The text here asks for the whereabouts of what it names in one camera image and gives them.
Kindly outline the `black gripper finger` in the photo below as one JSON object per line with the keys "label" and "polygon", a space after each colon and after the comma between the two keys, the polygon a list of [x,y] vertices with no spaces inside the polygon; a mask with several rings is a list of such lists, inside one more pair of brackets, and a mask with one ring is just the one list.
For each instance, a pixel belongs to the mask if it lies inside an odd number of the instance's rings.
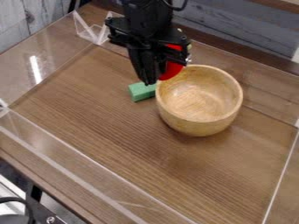
{"label": "black gripper finger", "polygon": [[149,50],[130,49],[129,55],[139,80],[149,86],[157,83],[155,58]]}
{"label": "black gripper finger", "polygon": [[155,79],[159,80],[159,78],[163,76],[167,68],[167,58],[163,54],[158,53],[154,56],[154,62],[155,62]]}

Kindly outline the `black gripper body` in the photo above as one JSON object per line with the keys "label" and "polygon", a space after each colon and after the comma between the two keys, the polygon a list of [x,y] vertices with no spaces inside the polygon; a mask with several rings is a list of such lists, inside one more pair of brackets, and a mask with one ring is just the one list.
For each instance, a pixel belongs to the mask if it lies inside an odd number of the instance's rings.
{"label": "black gripper body", "polygon": [[[183,11],[186,6],[187,3],[181,7],[173,3],[122,3],[125,16],[106,19],[110,41],[130,49],[161,53],[169,61],[186,66],[191,41],[173,24],[174,12]],[[181,46],[182,51],[167,44]]]}

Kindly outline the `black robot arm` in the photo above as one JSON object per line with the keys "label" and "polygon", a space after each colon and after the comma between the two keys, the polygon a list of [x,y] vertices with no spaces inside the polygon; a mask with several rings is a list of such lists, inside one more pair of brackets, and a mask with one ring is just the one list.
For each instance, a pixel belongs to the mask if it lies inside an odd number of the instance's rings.
{"label": "black robot arm", "polygon": [[123,17],[106,19],[110,42],[127,49],[139,80],[154,85],[173,78],[187,66],[191,40],[174,26],[174,0],[121,0]]}

